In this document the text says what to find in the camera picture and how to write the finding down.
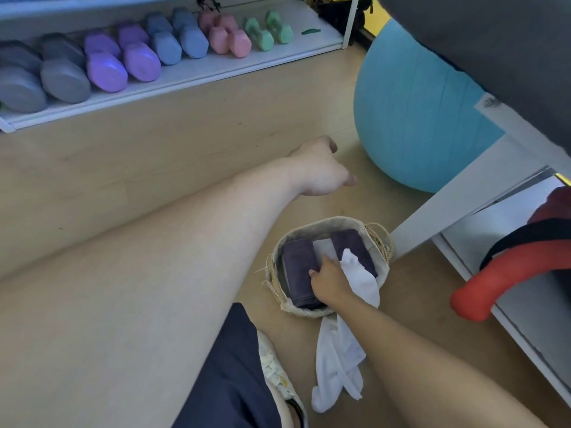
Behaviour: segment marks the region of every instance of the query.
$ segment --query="basket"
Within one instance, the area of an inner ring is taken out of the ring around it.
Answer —
[[[373,226],[378,226],[382,230],[382,235],[388,241],[388,244],[383,242],[383,239],[377,235],[372,229]],[[283,311],[304,318],[321,318],[333,313],[329,307],[311,310],[294,306],[289,295],[286,294],[287,284],[281,262],[283,245],[299,238],[309,238],[311,240],[329,238],[331,237],[331,233],[351,228],[359,232],[367,251],[371,255],[373,263],[375,264],[375,270],[379,274],[376,279],[377,285],[381,288],[385,279],[387,279],[389,260],[394,251],[394,244],[389,233],[379,224],[370,223],[366,225],[353,218],[335,216],[291,230],[277,242],[274,252],[268,256],[269,261],[266,261],[265,268],[266,280],[263,283],[272,291]]]

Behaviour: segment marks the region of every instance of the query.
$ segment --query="purple towel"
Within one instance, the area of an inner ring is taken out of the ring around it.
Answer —
[[[317,309],[325,305],[313,294],[310,269],[319,271],[318,258],[311,240],[302,238],[283,245],[282,262],[289,296],[298,308]]]
[[[331,241],[333,242],[339,261],[343,258],[343,251],[349,248],[351,253],[359,259],[361,266],[363,266],[366,271],[371,273],[375,278],[379,276],[375,270],[375,264],[373,263],[371,254],[367,251],[363,239],[357,230],[349,229],[333,233],[331,235]]]

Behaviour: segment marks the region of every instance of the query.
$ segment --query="hand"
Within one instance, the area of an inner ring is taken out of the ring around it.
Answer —
[[[321,271],[310,270],[313,294],[334,311],[348,298],[354,297],[349,281],[337,259],[323,255]]]
[[[301,144],[289,154],[303,195],[327,195],[339,186],[357,184],[357,178],[333,157],[336,151],[337,144],[322,136]]]

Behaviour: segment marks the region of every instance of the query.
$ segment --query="basket handle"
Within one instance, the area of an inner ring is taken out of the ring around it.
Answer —
[[[384,236],[383,238],[379,237],[379,235],[375,232],[375,230],[371,228],[374,225],[378,226],[382,230]],[[370,222],[368,224],[365,224],[365,229],[367,230],[373,241],[379,247],[382,257],[385,259],[385,261],[388,264],[393,254],[395,253],[395,242],[390,236],[389,231],[387,231],[387,229],[383,227],[381,224],[377,224],[376,222]]]

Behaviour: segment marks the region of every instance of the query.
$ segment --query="sneaker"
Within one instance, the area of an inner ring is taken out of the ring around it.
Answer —
[[[305,412],[302,400],[299,398],[299,395],[297,395],[282,364],[277,359],[276,349],[272,341],[260,331],[258,331],[258,352],[260,353],[261,368],[264,372],[264,377],[277,389],[283,399],[294,408],[302,426],[308,428],[307,413]]]

